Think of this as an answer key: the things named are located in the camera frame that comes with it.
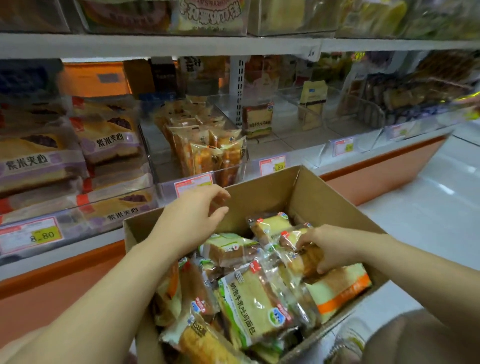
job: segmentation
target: cardboard box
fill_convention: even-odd
[[[330,224],[384,233],[378,225],[304,166],[288,168],[252,181],[236,184],[228,187],[227,190],[231,194],[228,202],[230,211],[218,226],[217,232],[235,232],[239,235],[250,236],[251,232],[245,221],[246,216],[263,211],[284,211],[296,223],[308,221],[313,226]],[[123,222],[127,252],[148,236],[161,214],[162,209],[157,209]],[[372,287],[349,302],[328,323],[285,355],[281,362],[292,359],[313,345],[336,326],[346,313],[388,281],[375,268],[368,265],[365,265],[365,268],[372,280]],[[160,363],[162,353],[149,310],[145,312],[138,328],[136,343],[139,364]]]

